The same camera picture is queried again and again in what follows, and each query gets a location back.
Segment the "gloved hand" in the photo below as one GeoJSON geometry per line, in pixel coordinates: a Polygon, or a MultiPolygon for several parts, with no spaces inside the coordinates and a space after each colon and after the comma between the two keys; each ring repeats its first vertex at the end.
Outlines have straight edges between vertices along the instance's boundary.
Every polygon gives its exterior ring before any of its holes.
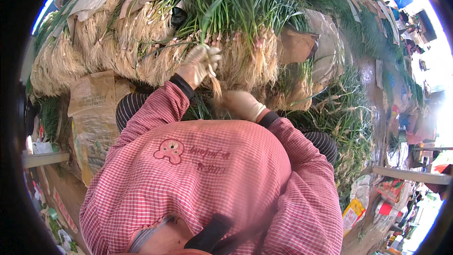
{"type": "Polygon", "coordinates": [[[250,93],[244,91],[228,91],[222,95],[222,104],[242,119],[256,122],[266,106],[258,102],[250,93]]]}
{"type": "Polygon", "coordinates": [[[221,58],[218,53],[220,49],[208,47],[207,45],[197,45],[187,55],[186,59],[176,70],[176,74],[181,76],[190,87],[195,90],[200,86],[203,79],[210,71],[208,65],[212,67],[212,75],[217,69],[217,61],[221,58]]]}

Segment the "yellow bag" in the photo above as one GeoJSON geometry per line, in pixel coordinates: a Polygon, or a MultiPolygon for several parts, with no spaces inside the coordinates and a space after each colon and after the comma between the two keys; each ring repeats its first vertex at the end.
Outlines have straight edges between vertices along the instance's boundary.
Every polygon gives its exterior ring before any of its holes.
{"type": "Polygon", "coordinates": [[[365,211],[366,209],[357,198],[354,198],[349,203],[343,212],[343,237],[348,234],[358,221],[365,217],[365,211]]]}

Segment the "black sleeve cuff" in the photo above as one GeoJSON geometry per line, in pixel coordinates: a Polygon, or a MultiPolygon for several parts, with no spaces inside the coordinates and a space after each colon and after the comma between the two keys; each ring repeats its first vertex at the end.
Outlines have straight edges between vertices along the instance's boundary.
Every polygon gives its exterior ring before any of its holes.
{"type": "Polygon", "coordinates": [[[263,126],[264,128],[268,129],[269,126],[277,119],[280,118],[278,114],[273,111],[269,111],[266,113],[265,116],[258,122],[259,125],[263,126]]]}
{"type": "Polygon", "coordinates": [[[195,92],[193,91],[192,87],[190,87],[189,84],[183,79],[183,77],[179,76],[178,74],[173,75],[170,78],[170,82],[177,85],[188,99],[191,99],[195,96],[195,92]]]}

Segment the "striped pants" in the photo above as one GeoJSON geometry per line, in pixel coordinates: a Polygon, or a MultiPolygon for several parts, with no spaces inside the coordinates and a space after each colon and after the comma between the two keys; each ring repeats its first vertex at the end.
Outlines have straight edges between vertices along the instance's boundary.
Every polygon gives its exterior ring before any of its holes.
{"type": "MultiPolygon", "coordinates": [[[[127,121],[140,109],[149,94],[130,93],[125,96],[116,107],[116,126],[121,132],[127,121]]],[[[309,139],[321,154],[326,156],[327,161],[334,164],[337,161],[337,145],[325,132],[301,130],[305,138],[309,139]]]]}

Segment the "pink checkered shirt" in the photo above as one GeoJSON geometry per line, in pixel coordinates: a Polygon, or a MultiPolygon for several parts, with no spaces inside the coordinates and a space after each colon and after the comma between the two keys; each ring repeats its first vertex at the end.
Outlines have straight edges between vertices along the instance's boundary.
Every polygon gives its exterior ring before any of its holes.
{"type": "MultiPolygon", "coordinates": [[[[242,120],[180,122],[189,100],[173,83],[149,96],[91,181],[80,228],[93,255],[127,252],[162,218],[184,218],[193,235],[214,213],[230,236],[277,200],[263,254],[339,254],[343,220],[332,165],[285,118],[268,129],[242,120]],[[285,192],[280,189],[286,185],[285,192]]],[[[252,254],[257,239],[233,254],[252,254]]]]}

